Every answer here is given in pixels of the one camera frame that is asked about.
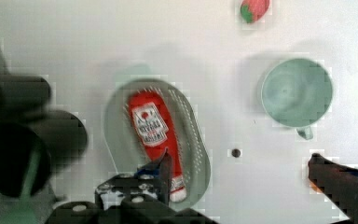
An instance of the mug handle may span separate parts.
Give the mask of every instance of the mug handle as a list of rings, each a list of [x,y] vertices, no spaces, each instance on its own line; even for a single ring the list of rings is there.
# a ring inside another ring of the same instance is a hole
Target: mug handle
[[[310,126],[297,128],[297,133],[306,140],[310,140],[313,138],[313,132]]]

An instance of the white table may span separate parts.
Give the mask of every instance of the white table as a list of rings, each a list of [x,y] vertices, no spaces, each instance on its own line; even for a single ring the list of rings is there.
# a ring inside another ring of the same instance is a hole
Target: white table
[[[114,175],[103,140],[104,107],[138,62],[189,96],[213,178],[194,208],[220,223],[331,223],[345,219],[307,181],[314,151],[358,168],[358,3],[272,0],[254,25],[237,0],[0,0],[0,45],[9,70],[43,75],[51,108],[78,115],[89,131],[84,159],[52,179],[58,195],[93,201]],[[257,90],[271,66],[308,57],[328,69],[330,111],[305,141],[268,118]],[[232,158],[232,148],[242,157]]]

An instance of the light green mug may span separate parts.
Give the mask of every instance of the light green mug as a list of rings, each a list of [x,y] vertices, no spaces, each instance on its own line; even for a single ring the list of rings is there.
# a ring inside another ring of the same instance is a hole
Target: light green mug
[[[333,85],[328,73],[308,59],[292,59],[277,65],[264,80],[261,100],[266,112],[280,124],[296,128],[310,140],[310,125],[328,110]]]

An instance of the gray plate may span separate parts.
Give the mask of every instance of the gray plate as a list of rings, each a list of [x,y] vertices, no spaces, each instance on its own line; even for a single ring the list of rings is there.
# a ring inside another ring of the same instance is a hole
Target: gray plate
[[[150,161],[128,115],[127,102],[131,95],[140,90],[157,91],[170,110],[187,190],[186,199],[180,203],[170,203],[170,207],[175,210],[188,208],[198,202],[208,188],[211,164],[193,109],[174,86],[157,79],[139,79],[124,85],[113,95],[107,105],[103,128],[117,171],[134,172],[138,166]]]

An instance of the strawberry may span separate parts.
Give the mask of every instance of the strawberry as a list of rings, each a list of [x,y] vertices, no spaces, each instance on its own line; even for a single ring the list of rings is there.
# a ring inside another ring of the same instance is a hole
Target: strawberry
[[[260,20],[269,9],[269,0],[243,0],[241,15],[247,23]]]

